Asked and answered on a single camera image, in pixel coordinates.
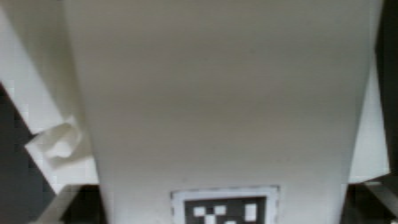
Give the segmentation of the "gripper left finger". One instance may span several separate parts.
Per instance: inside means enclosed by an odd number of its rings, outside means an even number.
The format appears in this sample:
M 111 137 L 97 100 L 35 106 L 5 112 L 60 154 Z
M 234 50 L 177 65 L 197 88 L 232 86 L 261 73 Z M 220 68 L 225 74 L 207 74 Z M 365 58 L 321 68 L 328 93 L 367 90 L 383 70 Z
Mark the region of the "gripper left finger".
M 67 185 L 63 187 L 35 224 L 106 224 L 97 185 Z

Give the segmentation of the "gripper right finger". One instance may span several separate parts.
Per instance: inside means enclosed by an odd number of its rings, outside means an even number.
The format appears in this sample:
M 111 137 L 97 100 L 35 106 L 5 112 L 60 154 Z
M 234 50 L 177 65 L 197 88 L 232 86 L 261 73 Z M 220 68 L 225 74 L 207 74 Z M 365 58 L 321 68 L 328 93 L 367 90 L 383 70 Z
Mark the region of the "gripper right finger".
M 398 224 L 398 176 L 348 186 L 340 224 Z

